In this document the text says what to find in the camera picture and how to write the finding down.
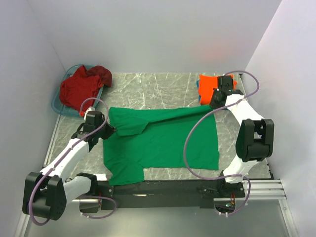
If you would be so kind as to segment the green t shirt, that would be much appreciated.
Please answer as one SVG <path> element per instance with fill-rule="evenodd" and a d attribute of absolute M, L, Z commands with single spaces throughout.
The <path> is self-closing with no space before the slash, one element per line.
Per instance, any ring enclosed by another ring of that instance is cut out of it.
<path fill-rule="evenodd" d="M 143 182 L 145 168 L 185 167 L 183 147 L 193 126 L 211 111 L 208 106 L 135 110 L 111 107 L 116 132 L 103 142 L 104 165 L 112 186 Z"/>

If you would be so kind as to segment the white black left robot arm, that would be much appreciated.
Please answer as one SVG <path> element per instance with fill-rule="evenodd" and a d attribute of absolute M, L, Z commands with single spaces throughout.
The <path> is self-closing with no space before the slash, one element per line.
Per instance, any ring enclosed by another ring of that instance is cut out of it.
<path fill-rule="evenodd" d="M 84 115 L 82 123 L 71 136 L 67 146 L 55 160 L 40 172 L 30 172 L 24 185 L 22 212 L 35 219 L 41 217 L 58 220 L 66 205 L 74 199 L 85 196 L 94 198 L 99 195 L 97 176 L 79 173 L 67 181 L 77 163 L 91 152 L 99 139 L 106 140 L 115 133 L 100 111 L 90 110 Z"/>

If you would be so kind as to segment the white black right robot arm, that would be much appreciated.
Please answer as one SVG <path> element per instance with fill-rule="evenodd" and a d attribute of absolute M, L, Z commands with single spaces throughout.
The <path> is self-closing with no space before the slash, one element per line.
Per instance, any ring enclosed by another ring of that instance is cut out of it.
<path fill-rule="evenodd" d="M 213 109 L 228 109 L 240 125 L 236 156 L 223 170 L 225 180 L 217 184 L 217 193 L 228 197 L 234 185 L 243 180 L 257 163 L 272 155 L 275 124 L 259 115 L 248 103 L 241 90 L 234 88 L 232 76 L 219 76 L 210 101 Z"/>

